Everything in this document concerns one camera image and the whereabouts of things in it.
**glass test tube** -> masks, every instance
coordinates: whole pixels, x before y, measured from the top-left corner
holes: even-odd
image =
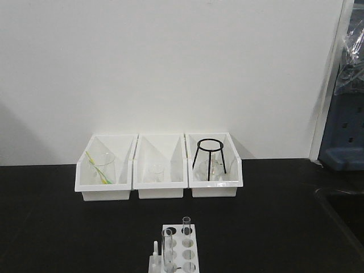
[[[163,263],[166,273],[173,273],[173,238],[172,230],[162,230]]]
[[[183,234],[186,237],[191,237],[191,218],[188,216],[183,217]]]

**metal ring stand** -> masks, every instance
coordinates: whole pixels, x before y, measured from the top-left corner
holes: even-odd
[[[203,141],[207,141],[207,140],[211,140],[211,141],[215,141],[218,142],[220,144],[220,148],[218,149],[205,149],[201,147],[201,142]],[[224,153],[222,152],[222,149],[224,147],[224,144],[218,140],[218,139],[214,139],[214,138],[204,138],[200,141],[197,142],[197,150],[196,150],[196,154],[195,154],[195,158],[193,160],[193,164],[192,164],[192,169],[195,167],[195,162],[196,162],[196,158],[197,158],[197,154],[199,150],[203,150],[205,152],[209,152],[209,171],[208,171],[208,179],[207,181],[210,181],[210,169],[211,169],[211,153],[212,152],[219,152],[221,153],[221,158],[222,158],[222,164],[224,165],[224,172],[226,173],[226,167],[225,167],[225,160],[224,160]]]

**test tube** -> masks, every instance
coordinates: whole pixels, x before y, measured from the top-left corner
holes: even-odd
[[[163,266],[166,273],[173,273],[172,230],[162,230]]]
[[[183,217],[183,234],[189,238],[191,237],[191,218],[188,216]]]
[[[155,252],[155,251],[153,251],[153,262],[154,262],[155,264],[157,264],[157,263],[158,263],[158,254],[157,254],[157,252]]]
[[[157,241],[154,241],[154,245],[153,245],[153,247],[154,247],[154,252],[156,252],[156,253],[157,253],[157,255],[159,255],[159,254],[158,254],[158,242],[157,242]]]

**glassware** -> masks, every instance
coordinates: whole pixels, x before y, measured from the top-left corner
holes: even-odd
[[[211,155],[211,164],[209,166],[209,160],[201,162],[200,175],[201,180],[205,181],[208,179],[208,171],[210,167],[210,181],[219,181],[220,177],[224,174],[223,164],[216,160],[216,155]]]
[[[166,273],[173,273],[173,238],[172,230],[162,230],[163,266]]]
[[[164,166],[161,164],[153,164],[149,167],[149,176],[152,182],[164,181]]]
[[[100,178],[98,184],[115,184],[115,155],[112,152],[93,154],[86,152],[90,165],[94,169],[94,176]]]
[[[183,221],[183,234],[187,237],[190,238],[191,237],[191,218],[189,218],[188,216],[183,217],[182,219]]]

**white wall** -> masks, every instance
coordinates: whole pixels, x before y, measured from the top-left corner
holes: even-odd
[[[342,0],[0,0],[0,164],[92,133],[229,131],[307,158]]]

